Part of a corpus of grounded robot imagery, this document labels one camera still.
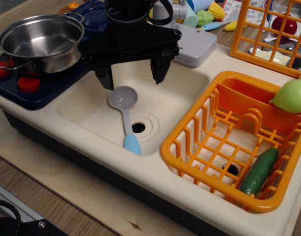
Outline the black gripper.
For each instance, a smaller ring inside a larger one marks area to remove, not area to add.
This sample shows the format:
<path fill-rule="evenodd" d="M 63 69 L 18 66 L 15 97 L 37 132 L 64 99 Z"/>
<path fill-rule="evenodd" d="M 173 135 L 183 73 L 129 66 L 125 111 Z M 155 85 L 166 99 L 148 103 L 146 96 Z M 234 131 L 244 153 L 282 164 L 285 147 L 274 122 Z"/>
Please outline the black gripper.
<path fill-rule="evenodd" d="M 103 88 L 114 90 L 111 65 L 150 60 L 153 79 L 160 84 L 170 68 L 170 61 L 179 54 L 182 34 L 163 25 L 172 20 L 173 9 L 167 0 L 160 3 L 168 16 L 150 18 L 154 0 L 106 0 L 104 12 L 107 28 L 78 45 L 85 65 L 95 71 Z"/>

